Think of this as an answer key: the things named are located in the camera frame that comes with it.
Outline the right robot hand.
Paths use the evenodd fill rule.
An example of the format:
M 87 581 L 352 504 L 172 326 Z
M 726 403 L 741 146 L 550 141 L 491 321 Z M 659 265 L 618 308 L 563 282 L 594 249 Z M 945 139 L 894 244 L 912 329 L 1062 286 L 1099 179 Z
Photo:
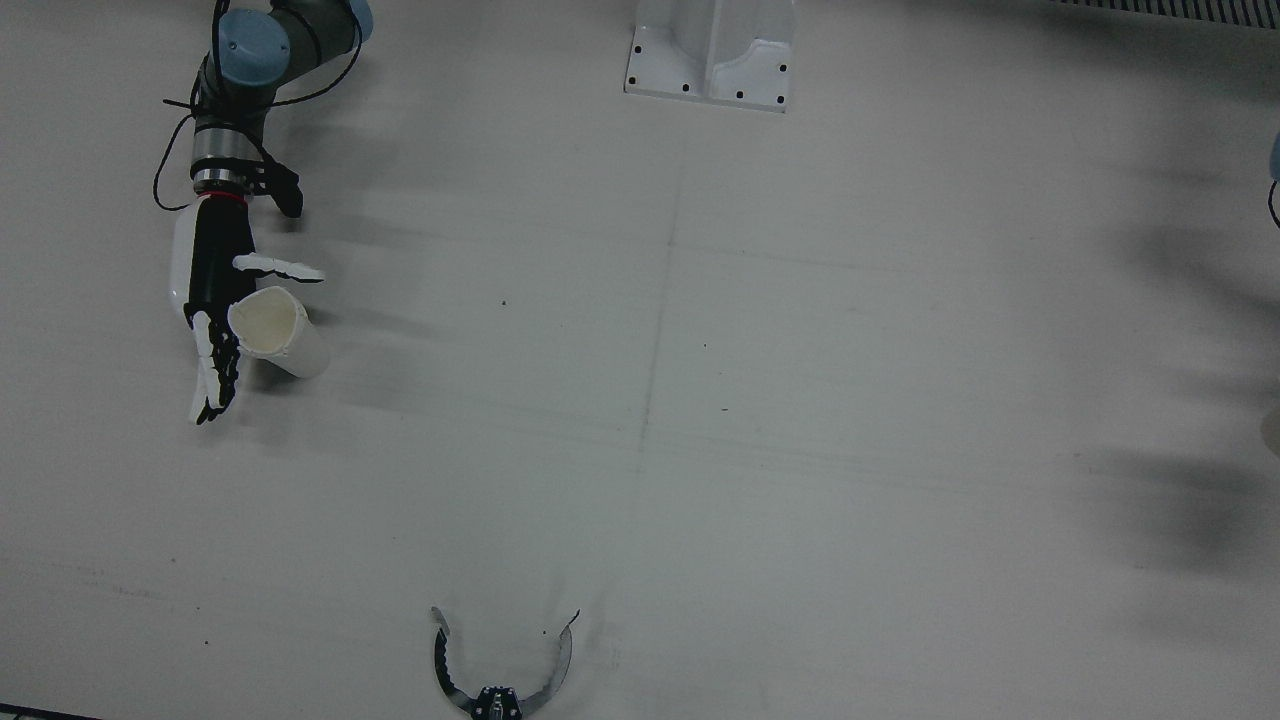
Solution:
M 233 307 L 259 291 L 268 277 L 320 283 L 326 273 L 303 263 L 260 254 L 247 201 L 239 195 L 206 192 L 175 220 L 169 300 L 195 343 L 195 392 L 189 420 L 214 421 L 234 402 L 243 340 L 232 323 Z

